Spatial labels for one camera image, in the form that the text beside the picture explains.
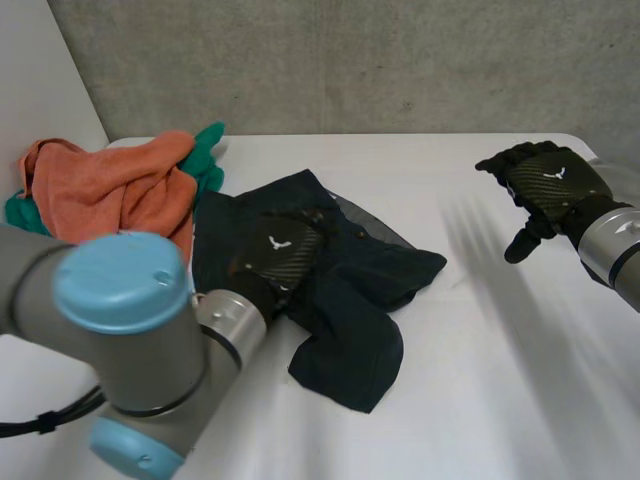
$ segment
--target carbon fiber hand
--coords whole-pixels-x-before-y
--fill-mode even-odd
[[[247,248],[235,259],[234,273],[252,272],[267,280],[283,304],[315,265],[324,240],[312,216],[264,216]]]
[[[607,184],[582,157],[553,142],[516,145],[481,161],[476,170],[495,176],[515,204],[530,214],[505,251],[509,263],[527,258],[543,238],[570,233],[570,217],[585,199],[588,204],[599,198],[608,204],[612,198]]]

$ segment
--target white table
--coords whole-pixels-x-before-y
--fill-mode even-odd
[[[518,142],[545,139],[594,157],[561,134],[226,138],[217,149],[223,192],[310,168],[449,263],[392,315],[404,363],[373,413],[343,408],[288,375],[307,334],[283,319],[176,478],[638,478],[640,319],[589,280],[566,239],[507,265],[502,252],[525,213],[473,169]],[[86,366],[12,338],[0,338],[0,365],[2,421],[60,408],[94,382]],[[86,447],[92,419],[0,440],[0,477],[120,479]]]

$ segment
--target white logo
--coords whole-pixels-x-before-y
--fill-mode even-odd
[[[554,173],[552,175],[549,175],[548,173],[543,173],[542,176],[547,178],[557,178],[558,180],[562,180],[564,178],[564,172],[566,171],[567,169],[562,167],[562,170],[560,170],[560,173]]]
[[[272,236],[269,236],[269,241],[271,245],[273,245],[274,250],[280,250],[281,248],[287,248],[291,246],[291,242],[278,243],[276,242]]]

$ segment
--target teal cloth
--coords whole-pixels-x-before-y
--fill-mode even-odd
[[[198,191],[193,200],[195,210],[200,197],[205,190],[217,192],[222,187],[224,172],[216,166],[216,157],[211,153],[211,149],[218,144],[224,134],[224,123],[216,122],[196,135],[196,145],[183,161],[178,164],[178,168],[184,173],[188,173],[198,182]]]
[[[191,175],[198,183],[198,190],[193,201],[193,209],[198,205],[205,190],[217,192],[222,187],[224,172],[216,166],[216,157],[211,149],[220,141],[224,134],[224,123],[216,122],[202,130],[195,137],[196,144],[187,158],[178,163],[178,168]],[[38,206],[33,197],[19,198],[24,190],[13,195],[4,206],[7,223],[27,232],[40,233],[51,236],[47,227],[42,223]]]
[[[33,197],[18,198],[24,190],[20,190],[13,197],[7,200],[4,205],[4,213],[7,217],[7,223],[14,227],[21,228],[27,232],[40,233],[48,237],[51,236],[47,227],[42,223],[38,206]]]

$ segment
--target light blue end cap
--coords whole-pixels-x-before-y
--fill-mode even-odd
[[[120,473],[139,480],[169,480],[184,464],[165,444],[108,418],[96,420],[89,446]]]
[[[189,283],[181,252],[152,233],[83,244],[58,266],[53,299],[87,330],[131,335],[160,327],[184,308]]]

